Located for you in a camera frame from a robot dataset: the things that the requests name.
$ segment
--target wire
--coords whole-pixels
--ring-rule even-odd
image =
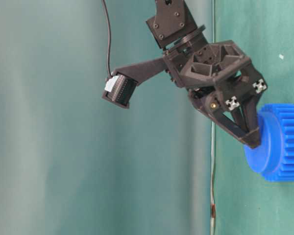
[[[212,0],[212,41],[216,41],[216,1]],[[216,170],[216,124],[211,124],[211,177],[210,177],[210,235],[216,231],[216,202],[214,193],[215,170]]]
[[[106,15],[106,21],[108,25],[108,50],[107,50],[107,61],[106,61],[106,66],[107,66],[107,73],[108,77],[111,78],[111,70],[110,70],[110,52],[111,52],[111,25],[110,25],[110,19],[109,19],[109,14],[108,14],[108,9],[105,0],[101,0],[103,8],[104,8],[104,13]]]

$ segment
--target bolt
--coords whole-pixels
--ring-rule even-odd
[[[211,103],[210,104],[210,108],[215,109],[216,107],[217,107],[217,104],[216,103]]]

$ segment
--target teal wall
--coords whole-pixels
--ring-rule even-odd
[[[160,55],[152,0],[107,5],[112,67]],[[106,44],[99,0],[0,1],[0,235],[209,233],[210,122],[165,74],[102,100]]]
[[[216,0],[216,40],[228,39],[269,85],[258,108],[294,103],[294,0]],[[239,142],[219,128],[216,138],[216,235],[294,235],[294,183],[266,182]]]

